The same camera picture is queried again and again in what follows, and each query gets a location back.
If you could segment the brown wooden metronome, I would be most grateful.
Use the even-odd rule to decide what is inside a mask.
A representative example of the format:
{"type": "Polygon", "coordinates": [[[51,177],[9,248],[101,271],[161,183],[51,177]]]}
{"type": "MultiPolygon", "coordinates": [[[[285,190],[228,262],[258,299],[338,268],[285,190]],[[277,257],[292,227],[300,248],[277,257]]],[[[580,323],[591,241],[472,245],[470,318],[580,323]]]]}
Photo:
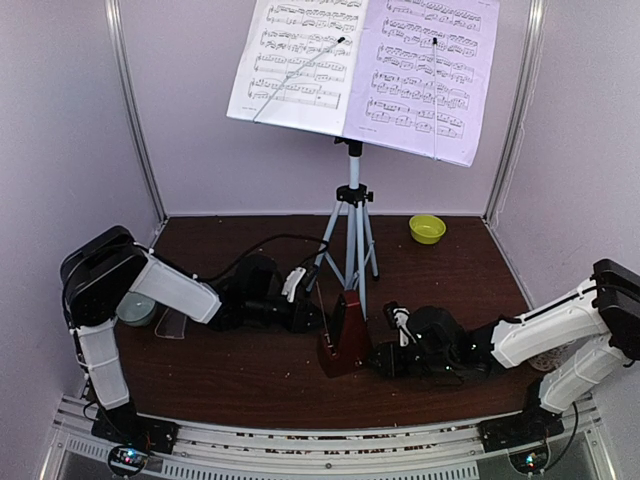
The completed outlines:
{"type": "Polygon", "coordinates": [[[363,308],[355,290],[343,291],[317,342],[317,358],[328,378],[356,372],[373,350],[363,308]]]}

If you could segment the white perforated music stand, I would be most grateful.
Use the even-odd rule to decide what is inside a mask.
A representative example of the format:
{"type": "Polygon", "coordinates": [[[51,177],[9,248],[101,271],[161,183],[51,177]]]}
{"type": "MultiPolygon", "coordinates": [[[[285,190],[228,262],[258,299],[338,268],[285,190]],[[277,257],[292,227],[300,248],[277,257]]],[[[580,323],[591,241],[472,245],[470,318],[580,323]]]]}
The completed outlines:
{"type": "Polygon", "coordinates": [[[367,319],[367,294],[366,294],[366,270],[371,263],[373,280],[380,279],[375,241],[372,234],[371,222],[368,213],[367,202],[373,198],[373,193],[368,187],[360,183],[360,160],[363,153],[363,142],[336,136],[334,144],[344,144],[348,149],[349,157],[349,182],[336,189],[336,203],[330,215],[323,241],[329,244],[339,213],[344,205],[347,206],[347,239],[345,270],[341,272],[335,265],[328,249],[317,252],[314,266],[317,269],[312,278],[307,292],[315,285],[320,267],[324,260],[330,265],[336,277],[345,290],[356,290],[359,294],[361,309],[364,319],[367,319]]]}

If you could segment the clear plastic metronome cover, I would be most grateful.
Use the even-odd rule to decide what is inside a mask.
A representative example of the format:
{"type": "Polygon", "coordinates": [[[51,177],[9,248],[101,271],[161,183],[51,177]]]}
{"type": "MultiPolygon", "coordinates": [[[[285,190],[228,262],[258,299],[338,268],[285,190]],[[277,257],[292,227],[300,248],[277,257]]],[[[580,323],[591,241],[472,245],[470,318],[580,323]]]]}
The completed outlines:
{"type": "Polygon", "coordinates": [[[160,316],[154,334],[165,340],[184,340],[188,317],[183,313],[166,308],[160,316]]]}

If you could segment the sheet music page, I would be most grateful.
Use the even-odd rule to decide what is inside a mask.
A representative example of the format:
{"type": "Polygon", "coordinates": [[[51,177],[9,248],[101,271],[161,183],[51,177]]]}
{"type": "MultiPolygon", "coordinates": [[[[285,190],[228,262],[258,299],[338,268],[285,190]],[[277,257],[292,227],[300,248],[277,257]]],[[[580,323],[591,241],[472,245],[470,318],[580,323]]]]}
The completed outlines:
{"type": "Polygon", "coordinates": [[[341,134],[367,9],[366,1],[258,1],[227,116],[341,134]]]}

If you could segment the lavender bottom paper sheet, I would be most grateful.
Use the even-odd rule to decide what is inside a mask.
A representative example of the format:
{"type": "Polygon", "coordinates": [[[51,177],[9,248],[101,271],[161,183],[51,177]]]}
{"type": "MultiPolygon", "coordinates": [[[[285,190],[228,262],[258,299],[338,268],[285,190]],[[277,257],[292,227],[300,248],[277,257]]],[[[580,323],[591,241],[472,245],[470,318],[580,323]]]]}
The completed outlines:
{"type": "Polygon", "coordinates": [[[343,134],[469,167],[479,146],[497,1],[371,1],[343,134]]]}

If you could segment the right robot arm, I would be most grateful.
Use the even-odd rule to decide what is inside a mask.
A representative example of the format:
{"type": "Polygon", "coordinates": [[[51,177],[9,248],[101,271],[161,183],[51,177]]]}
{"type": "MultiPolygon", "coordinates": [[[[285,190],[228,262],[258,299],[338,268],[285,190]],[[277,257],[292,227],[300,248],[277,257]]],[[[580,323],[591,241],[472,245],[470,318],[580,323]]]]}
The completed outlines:
{"type": "Polygon", "coordinates": [[[384,307],[396,341],[377,345],[367,359],[378,374],[397,378],[452,375],[484,380],[542,353],[582,340],[583,346],[532,389],[533,404],[513,419],[519,440],[535,440],[584,393],[639,359],[639,276],[602,259],[575,289],[537,309],[464,329],[446,309],[384,307]]]}

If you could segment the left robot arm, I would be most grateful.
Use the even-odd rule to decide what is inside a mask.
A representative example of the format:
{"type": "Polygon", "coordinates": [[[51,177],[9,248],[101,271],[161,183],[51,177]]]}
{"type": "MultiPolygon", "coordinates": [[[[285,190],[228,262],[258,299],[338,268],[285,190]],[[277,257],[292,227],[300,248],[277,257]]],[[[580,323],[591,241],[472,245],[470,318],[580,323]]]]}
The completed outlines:
{"type": "Polygon", "coordinates": [[[316,272],[304,258],[282,276],[272,258],[250,247],[220,273],[202,277],[138,243],[120,225],[69,254],[59,269],[63,314],[78,362],[108,411],[106,429],[123,444],[137,442],[144,433],[142,419],[124,407],[132,398],[116,344],[118,321],[140,314],[143,306],[161,305],[216,331],[250,322],[313,332],[326,318],[306,295],[316,272]]]}

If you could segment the lime green bowl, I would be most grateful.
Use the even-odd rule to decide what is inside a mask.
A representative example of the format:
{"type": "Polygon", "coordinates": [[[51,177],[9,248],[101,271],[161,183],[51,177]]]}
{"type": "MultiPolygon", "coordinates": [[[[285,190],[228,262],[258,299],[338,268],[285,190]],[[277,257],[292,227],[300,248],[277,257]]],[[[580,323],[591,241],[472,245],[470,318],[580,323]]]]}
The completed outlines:
{"type": "Polygon", "coordinates": [[[415,215],[409,220],[410,234],[422,245],[434,245],[445,235],[445,222],[433,215],[415,215]]]}

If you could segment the patterned yellow-lined mug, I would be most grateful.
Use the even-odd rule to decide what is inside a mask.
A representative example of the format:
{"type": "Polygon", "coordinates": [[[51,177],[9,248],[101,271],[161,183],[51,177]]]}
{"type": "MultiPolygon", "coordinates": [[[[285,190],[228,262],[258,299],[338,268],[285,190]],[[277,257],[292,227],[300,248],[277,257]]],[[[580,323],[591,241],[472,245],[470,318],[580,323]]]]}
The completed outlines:
{"type": "Polygon", "coordinates": [[[564,351],[555,348],[532,357],[528,363],[537,371],[551,372],[563,364],[563,357],[564,351]]]}

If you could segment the pale celadon bowl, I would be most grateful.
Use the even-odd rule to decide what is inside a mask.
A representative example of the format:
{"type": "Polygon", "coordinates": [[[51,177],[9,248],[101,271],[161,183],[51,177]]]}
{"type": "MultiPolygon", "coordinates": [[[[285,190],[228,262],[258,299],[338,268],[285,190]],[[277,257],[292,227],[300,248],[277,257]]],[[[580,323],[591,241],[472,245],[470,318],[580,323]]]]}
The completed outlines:
{"type": "Polygon", "coordinates": [[[117,318],[132,327],[147,326],[157,310],[157,303],[149,297],[128,292],[116,308],[117,318]]]}

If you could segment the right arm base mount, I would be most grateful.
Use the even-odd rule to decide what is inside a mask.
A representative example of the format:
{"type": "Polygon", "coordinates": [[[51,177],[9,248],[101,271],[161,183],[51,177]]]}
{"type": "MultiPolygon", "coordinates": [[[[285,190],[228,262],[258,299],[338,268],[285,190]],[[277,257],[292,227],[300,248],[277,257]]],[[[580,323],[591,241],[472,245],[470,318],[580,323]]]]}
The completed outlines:
{"type": "Polygon", "coordinates": [[[526,419],[519,415],[483,421],[478,430],[486,452],[541,442],[565,431],[560,418],[526,419]]]}

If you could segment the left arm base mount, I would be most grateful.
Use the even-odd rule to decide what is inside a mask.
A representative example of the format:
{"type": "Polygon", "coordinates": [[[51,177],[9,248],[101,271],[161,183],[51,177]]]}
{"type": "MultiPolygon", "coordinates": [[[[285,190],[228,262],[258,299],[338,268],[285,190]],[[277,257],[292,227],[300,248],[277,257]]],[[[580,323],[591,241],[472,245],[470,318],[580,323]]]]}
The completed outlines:
{"type": "Polygon", "coordinates": [[[91,434],[112,443],[128,445],[149,453],[171,454],[179,427],[176,423],[136,415],[118,416],[98,411],[91,434]]]}

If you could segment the aluminium front rail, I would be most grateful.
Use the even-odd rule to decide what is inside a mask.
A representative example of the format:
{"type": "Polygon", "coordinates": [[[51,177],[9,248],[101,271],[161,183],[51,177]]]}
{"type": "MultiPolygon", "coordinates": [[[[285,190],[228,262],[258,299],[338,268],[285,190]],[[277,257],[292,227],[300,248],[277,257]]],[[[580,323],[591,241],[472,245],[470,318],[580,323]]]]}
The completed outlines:
{"type": "Polygon", "coordinates": [[[592,395],[564,414],[564,432],[490,451],[479,419],[363,429],[278,429],[177,420],[171,453],[141,479],[521,479],[516,462],[549,456],[544,479],[623,479],[592,395]]]}

